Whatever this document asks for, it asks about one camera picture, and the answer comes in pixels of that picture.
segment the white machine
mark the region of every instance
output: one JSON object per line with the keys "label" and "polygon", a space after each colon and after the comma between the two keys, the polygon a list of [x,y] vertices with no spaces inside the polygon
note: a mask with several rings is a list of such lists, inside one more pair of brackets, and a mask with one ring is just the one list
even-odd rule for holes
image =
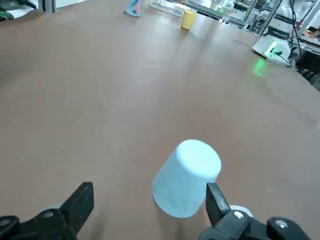
{"label": "white machine", "polygon": [[[288,58],[291,54],[291,48],[288,39],[293,32],[291,1],[278,0],[271,3],[270,7],[274,9],[274,12],[269,14],[260,32],[262,37],[252,47],[254,52],[268,61],[284,66],[290,65]],[[295,0],[295,21],[299,22],[311,9],[312,5],[313,3],[308,0]]]}

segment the metal frame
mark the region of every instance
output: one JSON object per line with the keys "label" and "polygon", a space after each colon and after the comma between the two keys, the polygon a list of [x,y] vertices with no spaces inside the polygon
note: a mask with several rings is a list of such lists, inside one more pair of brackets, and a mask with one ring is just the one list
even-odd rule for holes
{"label": "metal frame", "polygon": [[250,15],[251,11],[254,9],[254,6],[257,4],[257,2],[258,2],[258,0],[251,1],[250,5],[249,5],[249,8],[246,10],[244,18],[243,18],[243,20],[245,22],[248,20],[248,17]]}
{"label": "metal frame", "polygon": [[38,0],[39,9],[46,13],[55,13],[57,11],[56,8],[56,0]]}
{"label": "metal frame", "polygon": [[266,18],[264,24],[262,25],[258,35],[262,35],[264,33],[264,31],[266,30],[266,28],[268,27],[268,25],[270,24],[271,20],[276,16],[277,10],[281,4],[282,0],[276,0],[276,3],[272,9],[272,11],[269,13],[268,17]]}
{"label": "metal frame", "polygon": [[308,27],[309,23],[316,16],[318,11],[320,11],[320,0],[318,0],[313,6],[313,9],[309,12],[309,15],[305,18],[302,25],[300,26],[300,29],[297,31],[299,37],[301,37],[302,33]]}
{"label": "metal frame", "polygon": [[[233,16],[229,16],[227,14],[220,13],[220,12],[218,12],[216,10],[213,10],[213,9],[211,9],[209,7],[206,7],[206,6],[202,6],[202,5],[200,5],[198,3],[195,3],[195,2],[193,2],[191,0],[187,0],[185,5],[187,5],[190,8],[194,8],[194,9],[198,10],[199,12],[202,12],[202,13],[208,15],[209,17],[212,17],[212,18],[215,18],[215,19],[222,19],[224,16],[226,16],[228,18],[228,22],[230,22],[230,23],[236,24],[236,25],[241,26],[241,27],[244,27],[246,25],[246,21],[245,20],[238,19],[238,18],[235,18]],[[251,7],[251,8],[250,7],[248,8],[247,12],[249,12],[249,9],[250,9],[250,11],[252,11],[253,7]]]}

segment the white device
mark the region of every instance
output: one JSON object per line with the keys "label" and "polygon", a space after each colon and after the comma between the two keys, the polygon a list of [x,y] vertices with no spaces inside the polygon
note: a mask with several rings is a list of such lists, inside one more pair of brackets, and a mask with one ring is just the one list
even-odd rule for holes
{"label": "white device", "polygon": [[287,67],[290,65],[288,57],[291,49],[287,40],[282,40],[271,35],[263,36],[252,49],[270,62]]}
{"label": "white device", "polygon": [[[282,0],[277,15],[285,19],[292,20],[293,13],[290,6],[291,0]],[[305,0],[295,0],[294,12],[296,21],[298,22],[309,10],[312,2]],[[291,49],[289,47],[287,37],[292,32],[292,24],[279,19],[272,19],[266,36],[262,36],[258,42],[252,47],[253,51],[266,58],[270,62],[276,64],[289,66],[288,57],[290,56]]]}

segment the brown table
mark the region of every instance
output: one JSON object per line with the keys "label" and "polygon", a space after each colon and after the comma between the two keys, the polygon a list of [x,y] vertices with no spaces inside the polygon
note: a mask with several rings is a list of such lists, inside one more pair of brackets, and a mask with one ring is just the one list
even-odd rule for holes
{"label": "brown table", "polygon": [[195,240],[205,212],[177,220],[151,196],[168,155],[193,138],[219,153],[231,204],[317,239],[319,92],[253,54],[254,35],[204,16],[187,32],[126,6],[92,1],[0,24],[0,214],[26,220],[93,181],[81,239]]}

